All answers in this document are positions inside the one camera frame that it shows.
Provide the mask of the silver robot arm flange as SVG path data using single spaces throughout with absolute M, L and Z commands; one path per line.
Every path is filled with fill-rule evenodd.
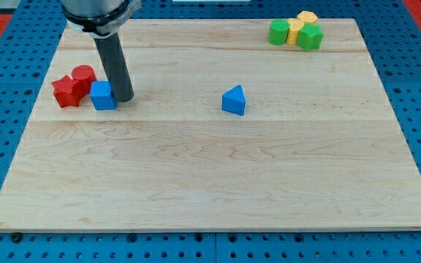
M 141 7 L 141 0 L 61 0 L 67 24 L 96 39 L 116 34 Z

